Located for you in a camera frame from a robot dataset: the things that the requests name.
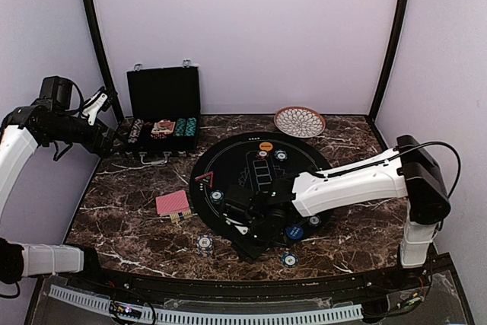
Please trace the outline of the red triangular all-in button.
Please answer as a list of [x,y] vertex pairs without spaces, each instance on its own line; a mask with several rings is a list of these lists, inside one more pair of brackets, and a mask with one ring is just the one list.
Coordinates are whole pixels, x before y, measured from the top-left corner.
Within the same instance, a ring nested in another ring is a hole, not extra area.
[[210,188],[213,187],[214,172],[210,171],[195,178],[195,181]]

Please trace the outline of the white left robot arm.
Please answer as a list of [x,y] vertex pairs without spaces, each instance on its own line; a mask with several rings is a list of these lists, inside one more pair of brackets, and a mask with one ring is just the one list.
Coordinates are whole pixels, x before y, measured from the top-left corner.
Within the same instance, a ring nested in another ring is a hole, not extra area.
[[[72,92],[80,89],[60,76],[43,79],[38,98],[29,106],[10,112],[1,124],[1,204],[6,204],[25,164],[40,147],[64,143],[53,156],[58,161],[79,144],[101,158],[114,152],[115,130],[98,114],[107,110],[116,92],[100,88],[92,97],[79,97],[71,107]],[[78,280],[92,292],[107,286],[107,274],[95,263],[90,248],[52,244],[21,244],[1,240],[1,281],[15,284],[22,278],[58,273],[77,273]]]

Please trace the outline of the brown chip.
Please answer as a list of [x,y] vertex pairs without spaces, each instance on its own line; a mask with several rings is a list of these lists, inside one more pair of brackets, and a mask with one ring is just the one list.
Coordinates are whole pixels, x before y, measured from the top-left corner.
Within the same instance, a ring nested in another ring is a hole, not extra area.
[[267,151],[259,151],[257,156],[259,159],[265,159],[269,156],[269,153]]

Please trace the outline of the single blue chip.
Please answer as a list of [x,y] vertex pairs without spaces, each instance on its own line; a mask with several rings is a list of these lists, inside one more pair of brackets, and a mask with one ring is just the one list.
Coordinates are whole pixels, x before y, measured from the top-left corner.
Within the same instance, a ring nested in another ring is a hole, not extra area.
[[274,156],[278,161],[285,161],[288,158],[288,154],[284,150],[275,151]]

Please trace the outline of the orange big blind button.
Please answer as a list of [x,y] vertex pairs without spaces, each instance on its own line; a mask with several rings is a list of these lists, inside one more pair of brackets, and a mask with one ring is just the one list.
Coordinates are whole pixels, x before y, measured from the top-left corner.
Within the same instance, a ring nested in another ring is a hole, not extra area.
[[271,142],[260,142],[259,149],[261,151],[271,151],[273,149],[273,144]]

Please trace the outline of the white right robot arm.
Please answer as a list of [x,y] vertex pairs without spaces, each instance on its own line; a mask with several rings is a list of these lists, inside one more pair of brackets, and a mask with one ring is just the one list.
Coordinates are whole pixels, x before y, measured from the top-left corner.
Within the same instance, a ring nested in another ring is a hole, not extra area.
[[363,161],[321,171],[302,171],[274,180],[263,191],[232,186],[224,195],[221,216],[248,226],[232,240],[248,260],[256,259],[297,217],[310,218],[360,202],[407,198],[407,216],[399,246],[399,265],[389,284],[403,290],[425,264],[437,227],[450,214],[438,162],[410,135],[393,148]]

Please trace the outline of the blue small blind button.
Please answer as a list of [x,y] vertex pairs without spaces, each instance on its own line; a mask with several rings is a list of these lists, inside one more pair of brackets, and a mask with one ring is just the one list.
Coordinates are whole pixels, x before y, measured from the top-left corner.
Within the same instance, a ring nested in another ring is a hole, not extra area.
[[285,234],[290,240],[299,241],[304,236],[304,229],[300,225],[288,226]]

